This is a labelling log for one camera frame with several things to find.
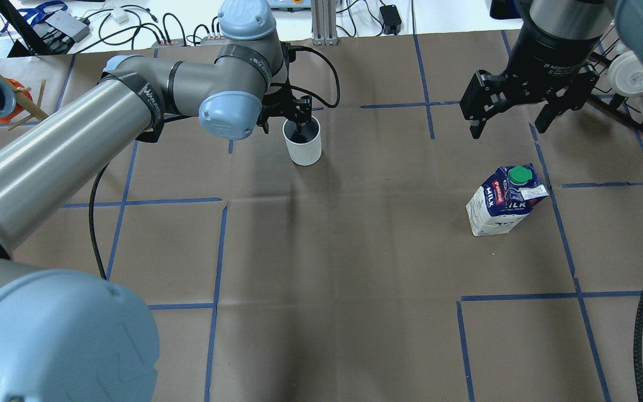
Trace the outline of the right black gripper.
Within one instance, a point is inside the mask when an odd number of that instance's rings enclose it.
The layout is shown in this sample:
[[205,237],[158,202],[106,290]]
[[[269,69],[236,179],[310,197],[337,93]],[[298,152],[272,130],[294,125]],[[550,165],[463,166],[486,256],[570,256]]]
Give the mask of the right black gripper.
[[539,134],[564,112],[582,109],[599,79],[588,59],[600,38],[570,39],[524,25],[505,71],[477,70],[459,102],[472,138],[479,140],[487,121],[511,107],[544,103],[534,121]]

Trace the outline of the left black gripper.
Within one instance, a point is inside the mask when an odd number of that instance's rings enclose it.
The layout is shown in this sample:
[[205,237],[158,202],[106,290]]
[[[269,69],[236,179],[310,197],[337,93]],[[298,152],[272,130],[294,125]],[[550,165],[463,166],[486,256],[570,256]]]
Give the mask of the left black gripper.
[[297,139],[310,138],[310,123],[312,122],[312,96],[304,95],[296,98],[292,93],[301,89],[291,84],[271,84],[276,91],[263,95],[261,100],[261,113],[257,119],[258,127],[263,132],[270,134],[268,120],[271,117],[284,117],[297,125]]

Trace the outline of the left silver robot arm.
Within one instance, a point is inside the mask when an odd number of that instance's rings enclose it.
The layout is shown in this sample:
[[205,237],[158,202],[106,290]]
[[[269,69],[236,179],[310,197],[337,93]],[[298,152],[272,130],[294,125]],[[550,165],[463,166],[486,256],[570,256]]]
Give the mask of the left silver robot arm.
[[81,98],[0,150],[0,401],[150,401],[159,332],[122,285],[15,262],[13,250],[130,143],[159,139],[164,115],[243,140],[276,106],[288,58],[265,1],[225,1],[211,64],[115,56]]

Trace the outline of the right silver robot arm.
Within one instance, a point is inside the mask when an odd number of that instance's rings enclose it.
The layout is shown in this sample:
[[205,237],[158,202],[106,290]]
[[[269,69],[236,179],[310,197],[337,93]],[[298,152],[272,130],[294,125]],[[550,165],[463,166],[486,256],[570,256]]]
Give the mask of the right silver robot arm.
[[478,139],[489,119],[512,107],[542,104],[534,125],[544,133],[564,112],[596,101],[594,48],[614,23],[643,67],[643,1],[516,1],[523,25],[505,71],[478,70],[459,105]]

